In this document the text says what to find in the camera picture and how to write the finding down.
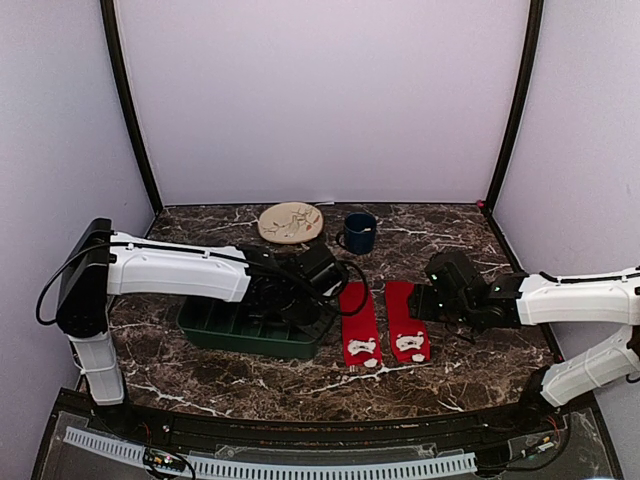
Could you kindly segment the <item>red santa sock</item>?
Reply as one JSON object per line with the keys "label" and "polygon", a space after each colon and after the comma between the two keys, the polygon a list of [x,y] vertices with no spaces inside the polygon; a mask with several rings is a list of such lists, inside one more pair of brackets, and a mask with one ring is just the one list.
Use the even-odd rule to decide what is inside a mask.
{"label": "red santa sock", "polygon": [[385,284],[385,305],[390,345],[400,363],[424,363],[430,360],[430,343],[424,323],[410,316],[408,300],[414,285],[391,281]]}
{"label": "red santa sock", "polygon": [[[355,311],[366,292],[368,291],[361,282],[349,283],[339,296],[340,310]],[[382,364],[377,320],[371,295],[357,314],[342,316],[341,330],[343,357],[350,369],[356,366],[375,368]]]}

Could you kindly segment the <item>green divided plastic tray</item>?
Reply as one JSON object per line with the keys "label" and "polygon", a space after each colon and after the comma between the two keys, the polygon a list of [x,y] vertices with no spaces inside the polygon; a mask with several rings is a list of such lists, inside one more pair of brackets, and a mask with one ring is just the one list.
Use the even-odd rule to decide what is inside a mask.
{"label": "green divided plastic tray", "polygon": [[199,348],[285,359],[313,358],[324,334],[309,335],[283,322],[259,320],[247,316],[239,304],[206,297],[187,297],[177,325]]}

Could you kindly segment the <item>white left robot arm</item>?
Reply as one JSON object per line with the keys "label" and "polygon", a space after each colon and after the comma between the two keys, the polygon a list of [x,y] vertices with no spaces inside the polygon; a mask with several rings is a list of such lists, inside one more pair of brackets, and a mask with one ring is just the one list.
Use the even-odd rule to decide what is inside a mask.
{"label": "white left robot arm", "polygon": [[111,337],[107,300],[128,294],[190,299],[194,322],[310,330],[334,309],[346,273],[324,245],[301,254],[251,246],[202,247],[116,232],[93,220],[54,277],[55,324],[69,339],[101,417],[120,436],[141,427]]}

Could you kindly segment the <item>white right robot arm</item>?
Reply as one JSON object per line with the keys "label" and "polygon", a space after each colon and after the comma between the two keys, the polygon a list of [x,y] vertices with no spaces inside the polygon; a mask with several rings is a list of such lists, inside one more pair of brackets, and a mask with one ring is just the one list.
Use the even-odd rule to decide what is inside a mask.
{"label": "white right robot arm", "polygon": [[586,277],[512,273],[488,283],[481,275],[438,267],[417,284],[407,304],[411,317],[454,320],[477,333],[551,323],[619,325],[585,352],[535,371],[510,413],[521,434],[534,432],[549,411],[615,380],[639,378],[639,272],[634,268]]}

